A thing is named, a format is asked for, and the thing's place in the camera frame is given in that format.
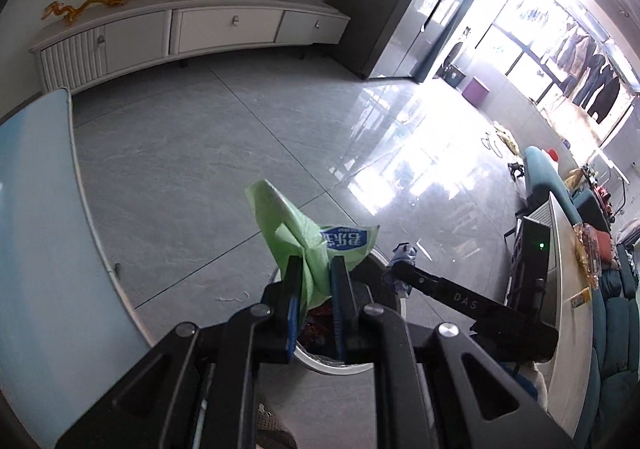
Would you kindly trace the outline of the green paper package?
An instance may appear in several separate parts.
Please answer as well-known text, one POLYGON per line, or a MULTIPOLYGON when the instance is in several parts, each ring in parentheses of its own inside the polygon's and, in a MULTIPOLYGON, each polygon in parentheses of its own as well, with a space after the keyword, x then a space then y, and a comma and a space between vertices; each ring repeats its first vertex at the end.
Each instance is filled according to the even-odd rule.
POLYGON ((265 179, 253 183, 245 195, 278 268, 285 271, 292 256, 303 259, 303 311, 331 297, 334 257, 343 258, 352 270, 373 251, 378 239, 378 226, 319 226, 265 179))

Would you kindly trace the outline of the white round trash bin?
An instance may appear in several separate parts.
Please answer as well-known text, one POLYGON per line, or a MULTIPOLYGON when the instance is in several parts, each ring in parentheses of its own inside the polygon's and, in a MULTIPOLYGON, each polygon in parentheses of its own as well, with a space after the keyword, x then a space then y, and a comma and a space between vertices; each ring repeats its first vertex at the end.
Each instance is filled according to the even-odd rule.
MULTIPOLYGON (((254 359, 287 365, 295 358, 298 336, 308 308, 306 261, 303 256, 285 257, 281 279, 268 285, 262 301, 269 316, 256 328, 254 359)), ((416 369, 405 318, 394 307, 375 302, 366 282, 353 280, 343 257, 326 265, 332 301, 334 365, 359 373, 372 367, 384 377, 405 377, 416 369)))

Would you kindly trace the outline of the purple storage box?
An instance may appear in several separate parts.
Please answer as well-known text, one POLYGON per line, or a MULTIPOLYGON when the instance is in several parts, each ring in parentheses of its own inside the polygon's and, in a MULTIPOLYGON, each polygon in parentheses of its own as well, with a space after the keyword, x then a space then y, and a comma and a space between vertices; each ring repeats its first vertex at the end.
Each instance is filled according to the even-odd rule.
POLYGON ((480 108, 489 94, 489 87, 475 76, 471 78, 462 90, 462 97, 469 104, 472 104, 474 108, 480 108))

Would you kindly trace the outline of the landscape print table mat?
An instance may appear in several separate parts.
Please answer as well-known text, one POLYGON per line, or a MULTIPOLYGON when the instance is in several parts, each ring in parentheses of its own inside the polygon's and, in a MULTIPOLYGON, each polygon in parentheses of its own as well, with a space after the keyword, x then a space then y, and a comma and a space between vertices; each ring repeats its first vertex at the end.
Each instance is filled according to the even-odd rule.
POLYGON ((1 392, 51 448, 151 348, 96 233, 72 97, 49 92, 1 126, 1 392))

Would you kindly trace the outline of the white TV cabinet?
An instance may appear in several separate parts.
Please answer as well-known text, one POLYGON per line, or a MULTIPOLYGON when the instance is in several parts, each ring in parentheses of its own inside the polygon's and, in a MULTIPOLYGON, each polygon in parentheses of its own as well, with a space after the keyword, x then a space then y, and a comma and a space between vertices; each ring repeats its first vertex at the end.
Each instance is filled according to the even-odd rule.
POLYGON ((337 44, 349 18, 318 0, 130 0, 56 21, 32 49, 44 92, 76 94, 129 73, 217 52, 337 44))

